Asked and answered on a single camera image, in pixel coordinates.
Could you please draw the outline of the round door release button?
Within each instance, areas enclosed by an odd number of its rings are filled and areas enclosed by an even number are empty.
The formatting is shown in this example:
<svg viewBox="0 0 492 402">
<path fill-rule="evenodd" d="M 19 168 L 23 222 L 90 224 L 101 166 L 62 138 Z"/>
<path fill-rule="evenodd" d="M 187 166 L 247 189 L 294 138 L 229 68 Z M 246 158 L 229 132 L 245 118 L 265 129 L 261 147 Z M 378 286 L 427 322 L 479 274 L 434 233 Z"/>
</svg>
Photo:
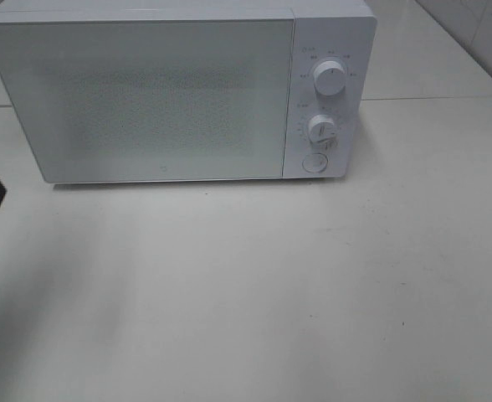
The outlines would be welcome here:
<svg viewBox="0 0 492 402">
<path fill-rule="evenodd" d="M 302 167 L 308 173 L 322 173 L 325 171 L 327 164 L 327 156 L 317 152 L 307 155 L 302 162 Z"/>
</svg>

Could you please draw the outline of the white microwave oven body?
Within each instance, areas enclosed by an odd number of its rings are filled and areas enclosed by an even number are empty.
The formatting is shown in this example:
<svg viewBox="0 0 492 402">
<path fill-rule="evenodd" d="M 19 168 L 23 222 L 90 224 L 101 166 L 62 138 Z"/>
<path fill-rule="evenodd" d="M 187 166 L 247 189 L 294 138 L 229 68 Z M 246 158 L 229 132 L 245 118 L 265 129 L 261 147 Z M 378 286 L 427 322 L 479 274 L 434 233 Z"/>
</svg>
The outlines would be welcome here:
<svg viewBox="0 0 492 402">
<path fill-rule="evenodd" d="M 363 1 L 5 1 L 0 24 L 231 22 L 289 20 L 290 48 L 287 117 L 282 173 L 277 178 L 207 180 L 341 178 L 346 174 L 358 120 L 377 21 Z M 346 67 L 346 86 L 337 95 L 319 94 L 313 70 L 323 60 Z M 336 136 L 311 143 L 307 123 L 315 115 L 331 116 Z M 322 173 L 302 167 L 312 153 L 327 156 Z"/>
</svg>

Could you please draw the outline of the white microwave knob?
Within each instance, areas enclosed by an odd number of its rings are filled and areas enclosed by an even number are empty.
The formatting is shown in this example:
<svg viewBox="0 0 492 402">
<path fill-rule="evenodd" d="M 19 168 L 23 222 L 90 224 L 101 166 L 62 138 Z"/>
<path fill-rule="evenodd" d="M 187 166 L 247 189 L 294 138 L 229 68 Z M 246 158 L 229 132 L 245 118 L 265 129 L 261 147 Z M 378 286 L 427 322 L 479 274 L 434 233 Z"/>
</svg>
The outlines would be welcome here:
<svg viewBox="0 0 492 402">
<path fill-rule="evenodd" d="M 316 91 L 324 96 L 333 96 L 346 86 L 346 67 L 336 59 L 320 62 L 313 70 Z"/>
<path fill-rule="evenodd" d="M 307 123 L 307 134 L 311 143 L 326 142 L 336 136 L 335 120 L 328 115 L 312 116 Z"/>
</svg>

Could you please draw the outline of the white microwave door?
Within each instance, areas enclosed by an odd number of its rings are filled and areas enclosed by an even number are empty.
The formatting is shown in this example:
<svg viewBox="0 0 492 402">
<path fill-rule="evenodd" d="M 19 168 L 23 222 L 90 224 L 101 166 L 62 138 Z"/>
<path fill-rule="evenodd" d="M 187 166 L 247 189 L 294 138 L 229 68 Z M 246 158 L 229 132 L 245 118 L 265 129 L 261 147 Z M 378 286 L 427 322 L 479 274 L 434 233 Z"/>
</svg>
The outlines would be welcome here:
<svg viewBox="0 0 492 402">
<path fill-rule="evenodd" d="M 277 178 L 289 20 L 0 24 L 0 76 L 45 181 Z"/>
</svg>

